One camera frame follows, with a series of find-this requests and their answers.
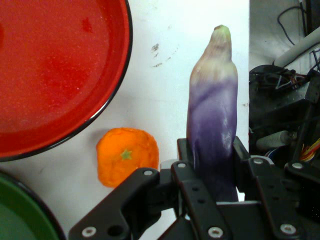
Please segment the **stain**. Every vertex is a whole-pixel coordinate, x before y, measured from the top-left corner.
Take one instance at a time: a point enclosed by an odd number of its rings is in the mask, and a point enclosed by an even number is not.
[[[82,20],[82,29],[83,29],[83,31],[85,31],[87,33],[93,33],[92,25],[89,21],[89,17]]]
[[[4,46],[5,30],[0,22],[0,49]]]
[[[162,65],[162,62],[160,62],[160,63],[158,63],[158,64],[156,64],[156,65],[152,66],[152,68],[157,68],[157,67],[159,67],[160,65]]]
[[[45,169],[45,166],[43,168],[40,169],[40,171],[38,171],[38,174],[40,175]]]
[[[155,51],[157,51],[159,49],[159,43],[155,44],[152,46],[151,48],[151,52],[154,53]]]

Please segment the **black rim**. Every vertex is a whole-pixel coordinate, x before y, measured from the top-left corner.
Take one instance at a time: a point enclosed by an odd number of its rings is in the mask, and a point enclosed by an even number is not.
[[[38,195],[36,195],[30,188],[28,188],[22,182],[20,182],[16,178],[4,173],[3,171],[0,171],[0,176],[2,178],[6,179],[8,182],[13,183],[17,188],[19,188],[23,192],[25,192],[39,206],[41,211],[48,218],[48,220],[52,224],[52,227],[54,228],[55,233],[57,234],[58,238],[60,240],[66,240],[66,236],[64,234],[64,231],[62,230],[61,226],[59,225],[57,219],[55,218],[53,213],[50,211],[50,209],[47,207],[47,205],[41,200],[41,198]]]
[[[123,70],[122,70],[122,74],[120,76],[119,82],[115,86],[115,89],[114,89],[113,93],[111,94],[111,96],[108,98],[108,100],[103,104],[103,106],[90,119],[88,119],[85,123],[83,123],[77,129],[75,129],[74,131],[69,133],[67,136],[62,137],[61,139],[59,139],[58,141],[56,141],[56,142],[54,142],[52,144],[49,144],[47,146],[41,147],[41,148],[33,150],[33,151],[28,151],[28,152],[17,154],[17,155],[13,155],[13,156],[0,157],[0,162],[8,162],[8,161],[12,161],[12,160],[24,159],[24,158],[27,158],[27,157],[31,157],[33,155],[37,155],[37,154],[43,153],[43,152],[45,152],[47,150],[53,149],[54,147],[56,147],[56,146],[58,146],[58,145],[60,145],[60,144],[62,144],[64,142],[68,141],[69,139],[71,139],[72,137],[74,137],[75,135],[80,133],[82,130],[84,130],[86,127],[88,127],[106,109],[106,107],[109,105],[111,100],[116,95],[118,89],[120,88],[120,85],[121,85],[122,81],[124,80],[124,77],[125,77],[127,69],[128,69],[130,57],[131,57],[132,43],[133,43],[133,25],[132,25],[132,17],[131,17],[131,11],[130,11],[130,6],[129,6],[128,0],[125,0],[125,5],[126,5],[126,11],[127,11],[127,15],[128,15],[128,22],[129,22],[129,46],[128,46],[128,52],[126,54],[126,60],[125,60],[124,66],[123,66]]]

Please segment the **black machinery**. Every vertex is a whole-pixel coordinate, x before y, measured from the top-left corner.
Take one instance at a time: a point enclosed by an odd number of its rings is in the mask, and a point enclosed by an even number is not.
[[[196,176],[186,139],[170,169],[139,168],[69,232],[70,240],[137,240],[174,209],[161,240],[320,239],[320,169],[290,161],[284,168],[251,157],[236,137],[236,186],[243,202],[216,202]]]

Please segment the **bowl rim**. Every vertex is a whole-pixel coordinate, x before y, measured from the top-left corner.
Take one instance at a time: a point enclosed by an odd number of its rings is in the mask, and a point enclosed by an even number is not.
[[[64,231],[62,230],[62,227],[60,226],[52,211],[45,204],[45,202],[33,190],[31,190],[31,188],[26,186],[17,178],[9,175],[8,173],[2,170],[0,170],[0,178],[2,178],[2,180],[4,180],[5,182],[13,184],[17,189],[21,190],[24,194],[31,198],[31,200],[36,203],[36,205],[40,208],[42,213],[47,217],[47,219],[51,223],[57,238],[59,240],[67,240]]]

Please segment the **white pipe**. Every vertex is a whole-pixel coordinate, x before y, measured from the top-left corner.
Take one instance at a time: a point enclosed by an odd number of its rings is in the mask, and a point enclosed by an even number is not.
[[[318,45],[320,45],[320,27],[318,27],[284,54],[277,57],[273,61],[273,64],[275,66],[285,67],[302,55],[311,52]]]

